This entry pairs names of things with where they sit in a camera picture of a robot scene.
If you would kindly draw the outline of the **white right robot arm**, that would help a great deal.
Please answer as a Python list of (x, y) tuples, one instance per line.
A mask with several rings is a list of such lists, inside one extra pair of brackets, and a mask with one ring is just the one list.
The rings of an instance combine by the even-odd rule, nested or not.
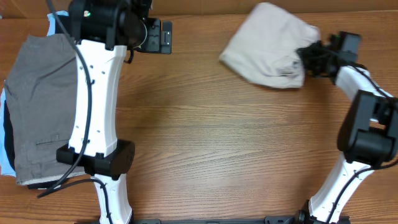
[(357, 62), (360, 43), (359, 34), (340, 32), (327, 45), (319, 40), (297, 49), (305, 72), (329, 78), (351, 106), (338, 133), (336, 165), (290, 223), (349, 223), (341, 212), (362, 181), (397, 165), (397, 98)]

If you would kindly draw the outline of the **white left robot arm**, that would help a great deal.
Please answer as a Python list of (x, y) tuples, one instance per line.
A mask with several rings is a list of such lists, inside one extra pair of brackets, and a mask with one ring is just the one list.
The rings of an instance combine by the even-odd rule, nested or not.
[(134, 52), (170, 54), (172, 23), (149, 17), (151, 0), (72, 1), (68, 33), (77, 64), (76, 110), (69, 142), (58, 162), (82, 167), (94, 183), (100, 223), (132, 223), (126, 174), (134, 143), (116, 136), (116, 102), (121, 70)]

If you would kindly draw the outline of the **beige shorts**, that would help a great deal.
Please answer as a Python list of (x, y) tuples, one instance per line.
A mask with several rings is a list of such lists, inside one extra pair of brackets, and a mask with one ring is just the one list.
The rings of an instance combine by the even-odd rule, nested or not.
[(320, 40), (318, 27), (269, 2), (257, 4), (219, 60), (247, 81), (271, 88), (301, 88), (299, 48)]

